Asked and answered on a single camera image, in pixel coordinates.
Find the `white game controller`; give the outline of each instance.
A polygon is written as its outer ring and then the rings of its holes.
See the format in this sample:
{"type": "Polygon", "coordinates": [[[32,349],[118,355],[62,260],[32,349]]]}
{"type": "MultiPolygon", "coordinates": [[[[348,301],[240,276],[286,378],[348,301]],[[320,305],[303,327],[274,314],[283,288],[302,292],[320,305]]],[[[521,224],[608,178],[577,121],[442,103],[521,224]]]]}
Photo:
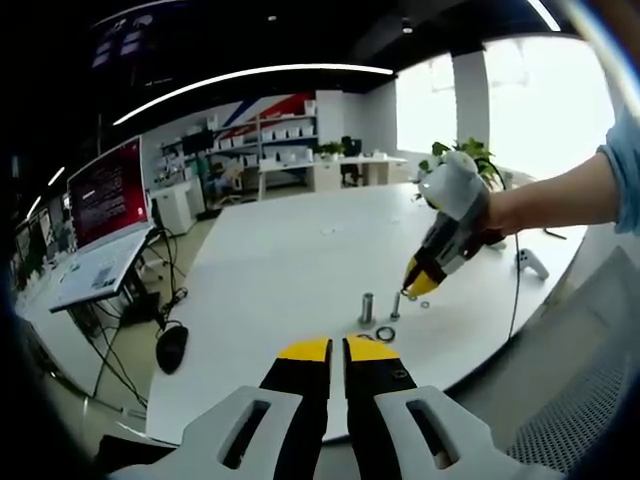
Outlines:
{"type": "Polygon", "coordinates": [[[516,267],[518,267],[518,256],[520,257],[520,271],[531,267],[542,280],[549,278],[549,271],[531,250],[523,248],[518,252],[516,256],[516,267]]]}

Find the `metal bolt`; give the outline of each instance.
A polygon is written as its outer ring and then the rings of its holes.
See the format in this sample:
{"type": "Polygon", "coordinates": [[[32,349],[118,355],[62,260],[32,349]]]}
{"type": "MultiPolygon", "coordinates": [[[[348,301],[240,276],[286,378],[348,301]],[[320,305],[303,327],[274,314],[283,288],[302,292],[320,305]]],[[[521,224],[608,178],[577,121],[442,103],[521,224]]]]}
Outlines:
{"type": "Polygon", "coordinates": [[[400,292],[396,292],[396,296],[393,299],[393,311],[391,315],[389,315],[389,319],[392,322],[397,322],[400,320],[400,292]]]}
{"type": "Polygon", "coordinates": [[[373,293],[365,293],[362,296],[362,313],[358,322],[360,325],[369,327],[373,324],[373,293]]]}

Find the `ceiling light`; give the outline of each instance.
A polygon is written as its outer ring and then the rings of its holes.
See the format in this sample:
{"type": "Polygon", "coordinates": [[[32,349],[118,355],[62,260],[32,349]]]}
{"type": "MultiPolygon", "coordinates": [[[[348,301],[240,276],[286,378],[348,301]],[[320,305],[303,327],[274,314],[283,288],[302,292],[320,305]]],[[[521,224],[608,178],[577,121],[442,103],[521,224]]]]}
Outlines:
{"type": "Polygon", "coordinates": [[[413,33],[413,27],[411,26],[409,17],[402,17],[402,33],[405,35],[413,33]]]}
{"type": "Polygon", "coordinates": [[[29,220],[29,217],[31,216],[33,211],[36,209],[38,204],[40,203],[40,200],[42,200],[42,196],[38,195],[38,198],[36,198],[36,201],[33,202],[33,205],[31,205],[31,208],[29,209],[29,213],[27,213],[27,220],[29,220]]]}
{"type": "Polygon", "coordinates": [[[186,93],[200,87],[205,87],[207,85],[211,85],[212,83],[218,83],[224,80],[231,80],[232,78],[245,77],[248,75],[256,75],[258,73],[282,72],[288,70],[349,70],[354,72],[393,75],[393,70],[389,70],[388,68],[365,67],[363,65],[344,65],[340,63],[297,63],[293,65],[275,65],[273,67],[251,68],[249,70],[241,70],[239,72],[227,73],[225,75],[219,75],[217,77],[201,80],[200,82],[192,83],[191,85],[187,85],[186,87],[182,87],[174,90],[173,92],[169,92],[166,95],[162,95],[161,97],[158,97],[155,100],[151,100],[149,103],[145,103],[141,107],[132,110],[124,117],[116,120],[113,124],[120,125],[122,122],[126,122],[131,117],[145,111],[147,108],[151,108],[154,105],[164,102],[165,100],[169,100],[170,98],[175,97],[176,95],[180,95],[181,93],[186,93]]]}
{"type": "Polygon", "coordinates": [[[58,177],[62,175],[62,172],[64,172],[64,168],[65,167],[62,167],[60,170],[56,172],[56,174],[53,177],[51,177],[51,180],[49,180],[49,183],[47,183],[48,186],[53,185],[53,182],[55,182],[58,179],[58,177]]]}
{"type": "Polygon", "coordinates": [[[556,19],[553,18],[553,16],[549,13],[549,10],[547,10],[547,7],[545,7],[540,0],[527,1],[535,9],[535,11],[538,12],[538,15],[542,17],[542,19],[552,31],[559,32],[561,30],[560,25],[558,25],[558,22],[556,22],[556,19]]]}

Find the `desk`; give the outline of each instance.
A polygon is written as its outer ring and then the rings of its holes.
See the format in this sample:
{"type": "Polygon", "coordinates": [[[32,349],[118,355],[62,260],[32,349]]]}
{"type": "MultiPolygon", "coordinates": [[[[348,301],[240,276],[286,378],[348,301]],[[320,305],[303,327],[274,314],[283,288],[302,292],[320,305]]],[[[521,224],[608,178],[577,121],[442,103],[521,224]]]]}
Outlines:
{"type": "MultiPolygon", "coordinates": [[[[171,314],[190,329],[189,343],[176,373],[154,373],[147,434],[180,443],[198,415],[239,386],[259,385],[287,345],[326,335],[334,361],[325,439],[345,435],[340,339],[363,331],[357,318],[365,292],[375,295],[376,325],[389,323],[407,262],[435,220],[415,193],[415,185],[401,184],[225,209],[189,270],[188,298],[171,314]]],[[[520,237],[550,276],[543,282],[522,273],[515,331],[551,293],[586,228],[561,230],[566,241],[541,230],[520,237]]],[[[507,342],[516,268],[515,241],[506,243],[503,252],[481,250],[447,279],[428,296],[428,310],[402,300],[390,346],[418,385],[447,389],[507,342]]]]}
{"type": "MultiPolygon", "coordinates": [[[[102,370],[102,359],[66,310],[53,314],[49,312],[60,278],[72,262],[72,256],[67,257],[38,280],[26,296],[21,296],[15,308],[16,313],[33,326],[43,348],[62,374],[87,395],[93,396],[102,370]]],[[[105,327],[118,326],[115,319],[103,316],[100,320],[105,327]]],[[[115,333],[116,330],[112,328],[105,332],[109,344],[115,333]]],[[[106,356],[108,344],[104,338],[98,336],[94,342],[100,353],[106,356]]]]}
{"type": "Polygon", "coordinates": [[[284,172],[287,170],[306,168],[307,183],[312,190],[318,192],[330,192],[342,187],[341,165],[362,165],[364,169],[364,184],[390,185],[404,183],[409,180],[409,174],[405,170],[407,161],[402,158],[392,157],[344,157],[337,162],[300,162],[265,165],[260,164],[258,201],[264,199],[267,189],[267,174],[270,172],[284,172]]]}

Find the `window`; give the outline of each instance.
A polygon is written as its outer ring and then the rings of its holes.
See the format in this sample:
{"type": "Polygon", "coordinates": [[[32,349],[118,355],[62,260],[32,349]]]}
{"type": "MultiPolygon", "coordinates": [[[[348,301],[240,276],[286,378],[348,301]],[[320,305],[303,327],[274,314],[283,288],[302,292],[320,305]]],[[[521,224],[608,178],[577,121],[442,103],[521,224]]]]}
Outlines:
{"type": "Polygon", "coordinates": [[[396,114],[399,150],[431,152],[433,142],[456,139],[451,55],[427,60],[398,74],[396,114]]]}
{"type": "Polygon", "coordinates": [[[549,178],[604,143],[614,115],[604,72],[580,40],[530,37],[486,45],[490,150],[498,165],[549,178]]]}

